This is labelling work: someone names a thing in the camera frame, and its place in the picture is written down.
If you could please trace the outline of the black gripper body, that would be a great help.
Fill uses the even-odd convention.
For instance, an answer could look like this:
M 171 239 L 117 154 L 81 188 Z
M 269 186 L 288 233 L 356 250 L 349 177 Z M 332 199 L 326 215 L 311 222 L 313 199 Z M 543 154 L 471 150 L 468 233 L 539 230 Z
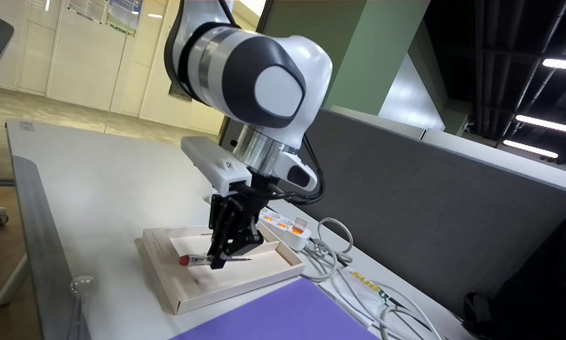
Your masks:
M 232 194 L 213 194 L 209 205 L 209 228 L 213 232 L 254 232 L 260 209 L 283 196 L 277 181 L 256 175 L 249 184 L 236 182 Z

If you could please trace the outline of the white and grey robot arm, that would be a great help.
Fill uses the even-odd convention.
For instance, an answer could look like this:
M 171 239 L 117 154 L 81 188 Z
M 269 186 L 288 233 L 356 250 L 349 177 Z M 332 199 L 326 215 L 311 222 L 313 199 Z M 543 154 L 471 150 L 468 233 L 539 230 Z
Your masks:
M 232 0 L 181 0 L 164 67 L 183 97 L 243 124 L 234 148 L 207 137 L 181 141 L 213 186 L 205 260 L 220 267 L 262 243 L 256 220 L 268 201 L 320 198 L 322 169 L 300 154 L 324 99 L 332 58 L 303 35 L 271 37 L 241 28 Z

